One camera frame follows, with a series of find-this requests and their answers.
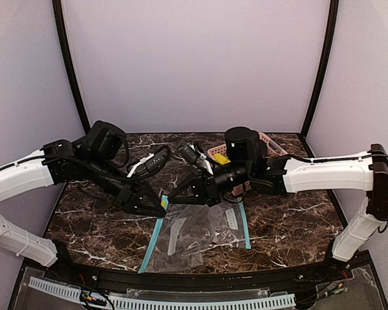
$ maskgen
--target cable tray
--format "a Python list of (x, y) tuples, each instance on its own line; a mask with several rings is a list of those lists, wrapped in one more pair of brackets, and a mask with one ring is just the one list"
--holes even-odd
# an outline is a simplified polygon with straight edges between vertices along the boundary
[[(81, 290), (73, 286), (57, 284), (33, 276), (30, 277), (28, 286), (76, 304), (85, 304), (79, 299)], [(230, 302), (159, 302), (119, 296), (108, 297), (116, 310), (273, 310), (296, 305), (294, 294)], [(92, 306), (99, 309), (111, 309), (109, 304), (105, 307), (101, 305)]]

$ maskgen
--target light purple wall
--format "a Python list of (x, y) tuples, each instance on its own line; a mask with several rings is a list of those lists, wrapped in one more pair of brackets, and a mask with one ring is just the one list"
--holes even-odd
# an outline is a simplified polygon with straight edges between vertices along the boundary
[[(388, 0), (340, 1), (329, 67), (308, 142), (316, 156), (381, 143), (388, 152)], [(362, 192), (337, 191), (348, 218)], [(388, 230), (367, 242), (388, 298)]]
[(91, 121), (128, 132), (299, 132), (329, 1), (64, 1)]
[[(54, 25), (52, 1), (0, 1), (0, 165), (83, 134)], [(43, 234), (60, 187), (0, 203), (16, 225)], [(22, 259), (0, 249), (0, 310), (7, 308)]]

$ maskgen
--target white label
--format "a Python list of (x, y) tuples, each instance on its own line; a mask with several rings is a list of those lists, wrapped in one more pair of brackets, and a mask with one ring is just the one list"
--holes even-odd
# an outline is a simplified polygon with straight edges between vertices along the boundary
[(234, 209), (226, 210), (227, 222), (231, 229), (235, 231), (239, 230), (239, 225), (237, 224), (237, 218), (235, 218)]
[(177, 246), (177, 238), (180, 233), (181, 227), (187, 218), (177, 218), (174, 224), (171, 226), (171, 234), (169, 235), (169, 243), (168, 243), (168, 256), (174, 255), (175, 247)]

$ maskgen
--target black corner pole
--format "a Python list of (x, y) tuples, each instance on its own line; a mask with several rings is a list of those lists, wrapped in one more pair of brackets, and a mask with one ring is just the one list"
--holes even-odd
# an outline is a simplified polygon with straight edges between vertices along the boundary
[(323, 80), (325, 79), (326, 69), (328, 67), (330, 50), (334, 38), (336, 18), (338, 17), (339, 0), (330, 0), (329, 16), (326, 26), (325, 39), (323, 40), (323, 48), (321, 60), (319, 62), (318, 73), (316, 74), (315, 85), (310, 97), (309, 107), (306, 112), (305, 121), (302, 126), (301, 135), (306, 139), (310, 125), (312, 124), (315, 115), (316, 106), (318, 105), (319, 96), (321, 94)]
[(75, 70), (73, 67), (72, 56), (70, 54), (69, 43), (66, 34), (65, 20), (63, 18), (63, 9), (61, 0), (53, 0), (53, 12), (58, 29), (59, 43), (62, 51), (63, 62), (65, 63), (67, 77), (69, 79), (70, 89), (72, 90), (73, 99), (76, 109), (78, 110), (79, 118), (82, 123), (83, 130), (87, 134), (91, 129), (88, 116), (86, 115), (85, 106), (83, 105), (82, 96), (76, 79)]

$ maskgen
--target clear plastic bag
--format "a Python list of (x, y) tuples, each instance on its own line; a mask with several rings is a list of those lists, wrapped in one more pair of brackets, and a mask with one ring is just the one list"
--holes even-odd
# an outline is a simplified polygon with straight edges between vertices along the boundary
[(243, 203), (222, 202), (209, 209), (214, 245), (251, 249)]
[(139, 273), (175, 273), (203, 265), (210, 247), (250, 248), (243, 205), (168, 205), (158, 219)]

